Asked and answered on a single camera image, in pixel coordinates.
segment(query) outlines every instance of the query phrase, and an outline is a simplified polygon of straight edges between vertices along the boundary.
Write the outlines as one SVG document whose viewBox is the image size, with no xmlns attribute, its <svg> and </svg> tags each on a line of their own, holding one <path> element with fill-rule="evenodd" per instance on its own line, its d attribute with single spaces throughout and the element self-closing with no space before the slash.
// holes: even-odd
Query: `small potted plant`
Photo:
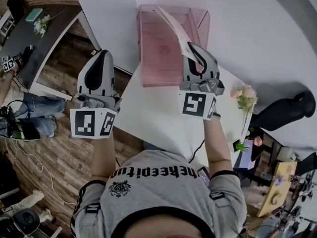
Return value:
<svg viewBox="0 0 317 238">
<path fill-rule="evenodd" d="M 234 152 L 241 151 L 241 153 L 246 152 L 249 147 L 245 144 L 237 140 L 233 143 Z"/>
</svg>

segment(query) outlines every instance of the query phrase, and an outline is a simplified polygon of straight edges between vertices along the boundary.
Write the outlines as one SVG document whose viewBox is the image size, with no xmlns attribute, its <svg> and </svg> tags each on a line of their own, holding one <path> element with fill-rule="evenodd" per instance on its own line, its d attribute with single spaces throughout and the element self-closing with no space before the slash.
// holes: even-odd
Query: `white table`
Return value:
<svg viewBox="0 0 317 238">
<path fill-rule="evenodd" d="M 225 86 L 222 96 L 217 99 L 216 109 L 221 114 L 221 125 L 228 144 L 244 140 L 251 115 L 244 125 L 244 112 L 238 109 L 237 101 L 230 94 L 243 82 L 225 69 L 219 67 L 220 79 Z M 126 87 L 114 126 L 157 147 L 174 153 L 181 153 L 191 159 L 193 152 L 204 139 L 203 121 L 183 116 L 178 109 L 177 86 L 147 87 L 141 83 L 140 65 Z M 238 153 L 231 152 L 232 164 Z M 195 163 L 208 166 L 205 146 L 196 154 Z"/>
</svg>

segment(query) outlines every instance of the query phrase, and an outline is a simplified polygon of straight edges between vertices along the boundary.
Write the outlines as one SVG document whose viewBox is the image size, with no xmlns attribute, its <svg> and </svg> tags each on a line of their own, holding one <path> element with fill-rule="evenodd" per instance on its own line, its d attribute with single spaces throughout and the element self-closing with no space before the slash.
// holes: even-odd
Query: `green leaves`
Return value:
<svg viewBox="0 0 317 238">
<path fill-rule="evenodd" d="M 236 144 L 236 151 L 246 152 L 249 147 L 245 143 L 237 143 Z"/>
</svg>

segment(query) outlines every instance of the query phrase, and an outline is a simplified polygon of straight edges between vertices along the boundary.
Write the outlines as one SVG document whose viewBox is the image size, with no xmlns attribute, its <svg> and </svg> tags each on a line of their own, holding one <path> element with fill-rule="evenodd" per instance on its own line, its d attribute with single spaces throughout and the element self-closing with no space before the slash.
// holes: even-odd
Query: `table leg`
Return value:
<svg viewBox="0 0 317 238">
<path fill-rule="evenodd" d="M 64 94 L 62 92 L 59 92 L 59 91 L 56 91 L 54 89 L 51 89 L 50 87 L 48 86 L 45 86 L 45 85 L 42 85 L 38 82 L 34 82 L 31 86 L 31 90 L 34 89 L 34 90 L 39 90 L 39 91 L 42 91 L 42 92 L 45 92 L 45 93 L 49 93 L 49 94 L 52 94 L 52 95 L 55 95 L 55 96 L 58 96 L 58 97 L 61 97 L 63 99 L 67 99 L 69 101 L 71 101 L 71 99 L 73 98 L 72 96 L 70 95 L 67 95 L 67 94 Z"/>
<path fill-rule="evenodd" d="M 81 11 L 78 15 L 78 20 L 80 22 L 80 24 L 82 25 L 82 27 L 84 28 L 87 36 L 89 37 L 90 41 L 92 42 L 92 44 L 94 45 L 95 49 L 97 51 L 101 50 L 101 47 L 93 33 L 93 30 L 91 29 L 87 19 L 86 19 L 86 16 L 84 14 L 83 11 Z"/>
</svg>

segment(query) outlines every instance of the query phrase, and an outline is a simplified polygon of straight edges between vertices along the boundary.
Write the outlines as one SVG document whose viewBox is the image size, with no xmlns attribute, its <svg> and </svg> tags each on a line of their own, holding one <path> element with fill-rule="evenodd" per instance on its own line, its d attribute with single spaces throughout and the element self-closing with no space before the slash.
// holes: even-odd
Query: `shirt logo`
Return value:
<svg viewBox="0 0 317 238">
<path fill-rule="evenodd" d="M 116 196 L 117 198 L 125 196 L 130 191 L 131 185 L 128 184 L 128 181 L 123 182 L 114 181 L 113 184 L 109 187 L 109 192 L 111 196 Z"/>
</svg>

